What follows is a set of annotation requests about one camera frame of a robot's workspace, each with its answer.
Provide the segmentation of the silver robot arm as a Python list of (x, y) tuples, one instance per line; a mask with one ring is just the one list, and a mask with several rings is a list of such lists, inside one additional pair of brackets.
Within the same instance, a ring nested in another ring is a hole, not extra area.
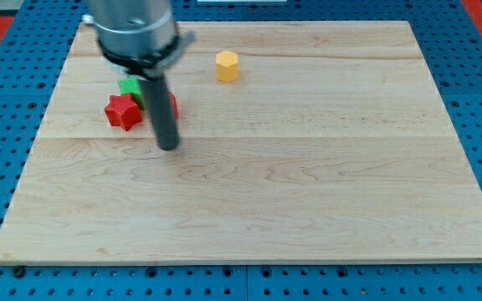
[(180, 31), (169, 0), (87, 0), (89, 23), (100, 51), (119, 73), (136, 77), (156, 143), (163, 151), (180, 144), (166, 71), (196, 39)]

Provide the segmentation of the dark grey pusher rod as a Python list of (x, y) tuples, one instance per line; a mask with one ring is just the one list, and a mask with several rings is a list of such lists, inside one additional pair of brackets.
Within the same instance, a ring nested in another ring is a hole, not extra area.
[(163, 151), (176, 149), (180, 136), (165, 75), (141, 80), (140, 87), (156, 143)]

